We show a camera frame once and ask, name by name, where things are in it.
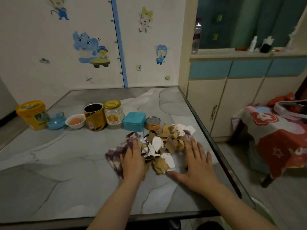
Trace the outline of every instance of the window sill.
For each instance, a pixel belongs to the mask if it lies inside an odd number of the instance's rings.
[[[291,50],[285,52],[260,53],[259,51],[235,51],[234,49],[225,50],[206,50],[199,49],[198,54],[191,54],[190,60],[211,59],[211,58],[265,58],[265,57],[291,57],[291,56],[307,56],[307,51]]]

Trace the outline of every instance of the hand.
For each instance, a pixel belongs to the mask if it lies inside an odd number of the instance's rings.
[[[187,152],[188,172],[187,174],[179,174],[177,172],[167,172],[179,182],[188,186],[191,190],[203,196],[214,191],[214,187],[220,182],[213,170],[210,152],[207,156],[202,145],[191,137],[191,141],[186,138],[184,140]]]
[[[125,157],[122,154],[119,156],[124,172],[124,182],[141,182],[145,174],[145,163],[141,156],[141,149],[138,141],[133,141],[132,150],[128,147]]]

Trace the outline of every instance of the blue drawer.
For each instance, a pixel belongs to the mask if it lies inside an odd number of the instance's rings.
[[[273,60],[267,76],[297,76],[304,71],[306,65],[307,58],[276,59]]]
[[[229,77],[264,77],[271,60],[237,60],[232,63]]]
[[[191,63],[190,78],[224,78],[232,61],[197,61]]]

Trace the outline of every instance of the finger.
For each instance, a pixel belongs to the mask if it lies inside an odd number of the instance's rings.
[[[122,154],[119,155],[119,158],[120,158],[120,162],[124,163],[124,156]]]
[[[193,154],[193,150],[192,150],[192,146],[190,141],[188,141],[187,138],[183,139],[184,143],[185,143],[185,150],[187,152],[187,160],[188,160],[188,164],[189,162],[191,162],[192,160],[194,160],[194,154]]]
[[[202,160],[206,160],[206,154],[205,154],[205,150],[203,148],[203,146],[201,145],[201,143],[197,142],[197,147],[199,149],[199,154],[201,155],[201,159]]]
[[[192,149],[193,149],[194,157],[195,157],[195,159],[199,160],[201,158],[201,155],[199,154],[199,150],[198,150],[198,147],[197,147],[197,144],[196,144],[194,137],[191,137],[191,143],[192,143]]]
[[[125,158],[132,158],[132,150],[129,146],[128,146],[127,152],[125,154]]]
[[[207,152],[207,164],[212,166],[212,157],[211,157],[211,153],[208,151]]]
[[[175,171],[169,171],[167,174],[171,175],[171,177],[175,178],[179,182],[182,182],[183,184],[186,184],[187,176],[186,174],[180,174]]]
[[[132,150],[133,150],[133,156],[134,155],[136,155],[136,156],[141,155],[141,149],[140,149],[140,145],[138,144],[138,140],[137,139],[133,140]]]

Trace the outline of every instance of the blue measuring strip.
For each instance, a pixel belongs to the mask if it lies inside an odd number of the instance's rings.
[[[120,28],[119,28],[119,18],[118,18],[116,0],[111,0],[111,4],[112,4],[115,30],[116,30],[116,37],[117,37],[120,63],[121,63],[121,66],[122,66],[122,79],[124,80],[124,87],[128,88],[127,72],[126,72],[126,66],[125,66],[124,51],[122,49],[122,37],[121,37],[121,34],[120,34]]]

